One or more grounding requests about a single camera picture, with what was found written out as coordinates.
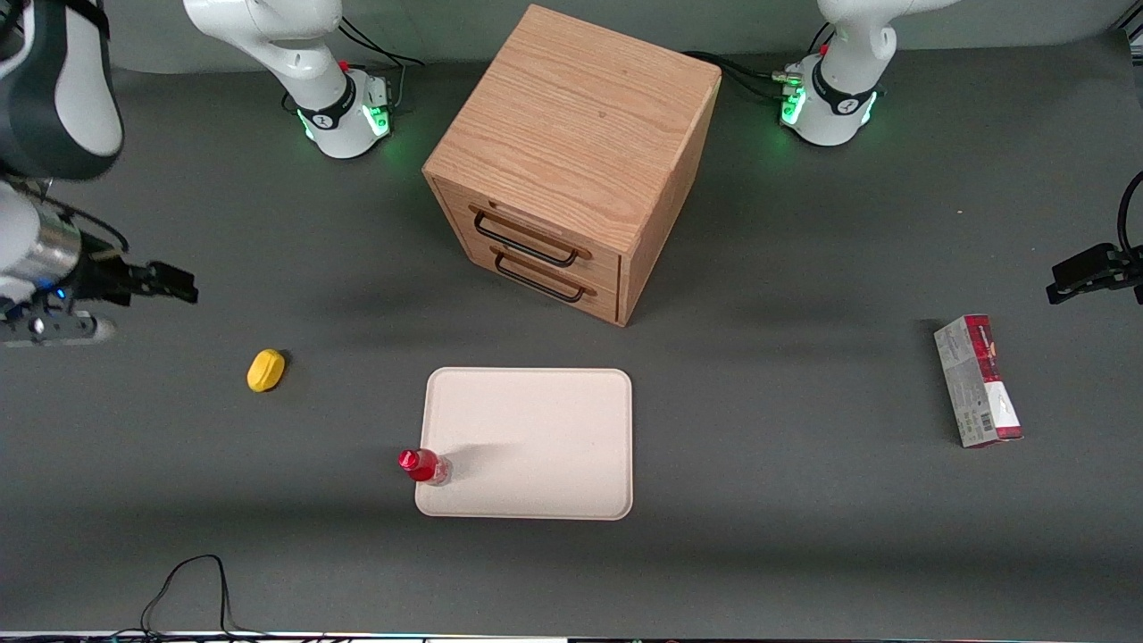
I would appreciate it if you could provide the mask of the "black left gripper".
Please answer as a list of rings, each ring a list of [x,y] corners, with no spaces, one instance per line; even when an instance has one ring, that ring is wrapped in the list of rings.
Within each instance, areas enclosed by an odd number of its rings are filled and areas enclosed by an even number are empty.
[[[1127,249],[1111,243],[1093,246],[1055,264],[1052,276],[1053,282],[1046,287],[1050,305],[1064,304],[1081,294],[1127,288],[1134,294],[1135,300],[1143,305],[1142,246]]]

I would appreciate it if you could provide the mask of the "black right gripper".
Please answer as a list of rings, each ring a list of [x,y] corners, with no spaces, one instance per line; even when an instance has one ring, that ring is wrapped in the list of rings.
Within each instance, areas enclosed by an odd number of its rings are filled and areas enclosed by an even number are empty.
[[[3,272],[1,316],[3,322],[40,313],[72,316],[81,313],[85,302],[126,308],[131,298],[141,296],[175,298],[195,305],[199,290],[192,273],[163,262],[147,262],[139,268],[125,262],[118,251],[80,254],[74,267],[64,274],[29,278]]]

